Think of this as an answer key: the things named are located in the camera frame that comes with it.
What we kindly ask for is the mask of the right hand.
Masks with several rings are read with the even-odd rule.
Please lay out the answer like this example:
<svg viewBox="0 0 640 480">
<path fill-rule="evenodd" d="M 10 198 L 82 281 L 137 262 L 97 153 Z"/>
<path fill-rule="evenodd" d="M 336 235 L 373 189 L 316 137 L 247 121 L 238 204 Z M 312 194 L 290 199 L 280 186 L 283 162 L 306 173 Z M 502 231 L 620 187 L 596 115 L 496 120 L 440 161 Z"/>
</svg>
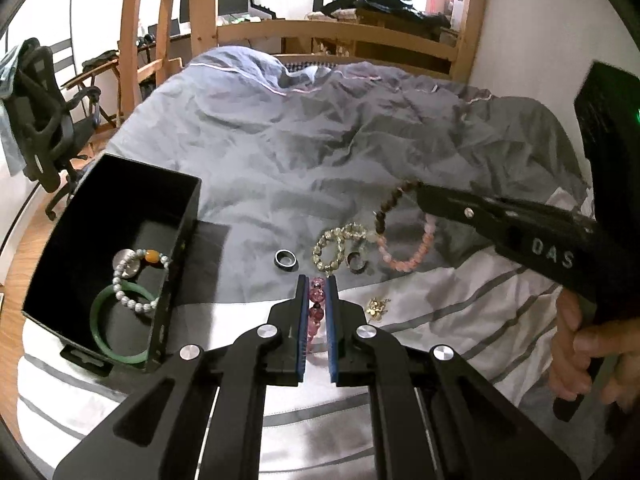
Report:
<svg viewBox="0 0 640 480">
<path fill-rule="evenodd" d="M 578 297 L 567 289 L 556 300 L 556 333 L 552 339 L 549 387 L 565 401 L 587 394 L 593 380 L 587 373 L 594 359 L 616 356 L 610 379 L 600 399 L 630 410 L 639 399 L 639 321 L 613 321 L 601 326 L 582 326 Z"/>
</svg>

